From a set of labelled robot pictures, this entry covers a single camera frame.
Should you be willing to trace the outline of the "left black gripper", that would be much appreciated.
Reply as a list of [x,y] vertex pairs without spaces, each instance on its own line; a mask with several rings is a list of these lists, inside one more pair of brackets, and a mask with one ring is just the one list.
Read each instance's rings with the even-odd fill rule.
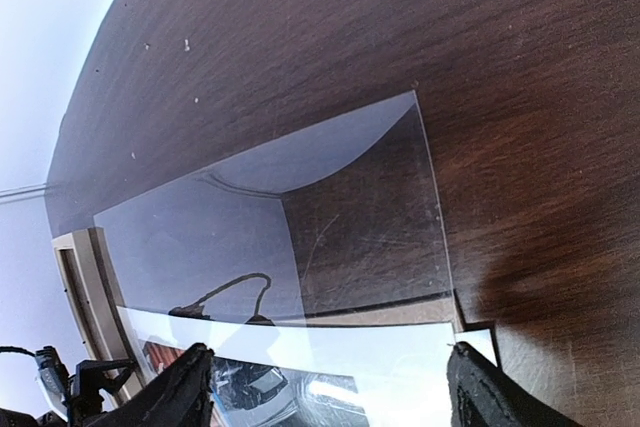
[[35,352],[17,346],[2,346],[2,354],[20,354],[34,360],[44,396],[52,403],[50,413],[39,419],[30,414],[1,409],[2,426],[88,426],[104,414],[101,391],[117,394],[134,373],[132,359],[84,360],[71,375],[53,346]]

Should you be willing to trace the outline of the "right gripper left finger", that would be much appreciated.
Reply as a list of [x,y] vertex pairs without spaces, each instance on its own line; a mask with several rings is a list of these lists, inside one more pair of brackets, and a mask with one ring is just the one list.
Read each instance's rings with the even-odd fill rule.
[[193,344],[124,406],[103,414],[95,426],[209,426],[214,351]]

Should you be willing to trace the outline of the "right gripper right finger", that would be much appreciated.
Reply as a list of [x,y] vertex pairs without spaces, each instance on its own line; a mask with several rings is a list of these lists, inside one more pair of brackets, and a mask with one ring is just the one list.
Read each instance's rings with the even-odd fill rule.
[[573,426],[575,421],[526,392],[467,342],[447,363],[453,426]]

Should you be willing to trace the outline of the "white mat board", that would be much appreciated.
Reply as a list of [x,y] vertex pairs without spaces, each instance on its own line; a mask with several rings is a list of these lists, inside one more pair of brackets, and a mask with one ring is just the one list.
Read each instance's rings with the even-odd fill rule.
[[192,315],[123,307],[129,338],[154,372],[195,343],[237,340],[273,359],[356,381],[368,426],[447,426],[451,401],[446,366],[453,346],[470,343],[497,363],[489,329],[455,332],[451,323],[380,327],[308,326],[300,302],[268,303],[258,319],[248,313]]

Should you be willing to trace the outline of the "light wooden picture frame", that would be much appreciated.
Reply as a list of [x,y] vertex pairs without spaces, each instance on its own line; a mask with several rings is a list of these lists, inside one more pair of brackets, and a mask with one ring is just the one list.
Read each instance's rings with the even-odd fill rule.
[[89,357],[136,361],[119,309],[124,298],[104,230],[91,227],[52,240],[64,291]]

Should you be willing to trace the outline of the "clear acrylic sheet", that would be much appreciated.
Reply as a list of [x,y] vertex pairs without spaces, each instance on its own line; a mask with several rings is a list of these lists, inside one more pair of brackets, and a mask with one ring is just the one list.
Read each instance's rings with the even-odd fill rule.
[[212,163],[94,222],[123,307],[258,319],[268,303],[322,315],[453,292],[413,92]]

